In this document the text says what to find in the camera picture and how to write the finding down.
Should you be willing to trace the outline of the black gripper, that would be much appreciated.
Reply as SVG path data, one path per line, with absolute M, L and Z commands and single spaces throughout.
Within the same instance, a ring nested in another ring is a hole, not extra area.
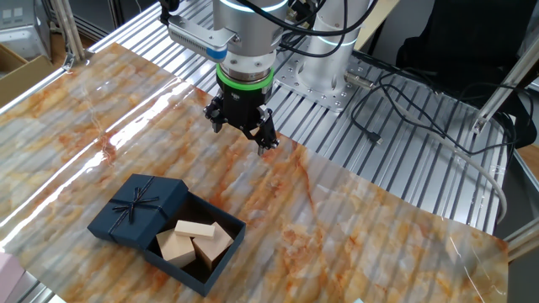
M 204 108 L 205 117 L 211 122 L 212 129 L 219 133 L 224 124 L 228 123 L 258 145 L 257 154 L 262 156 L 266 151 L 279 145 L 273 111 L 265 104 L 269 99 L 273 85 L 242 90 L 220 82 L 221 97 L 215 96 Z

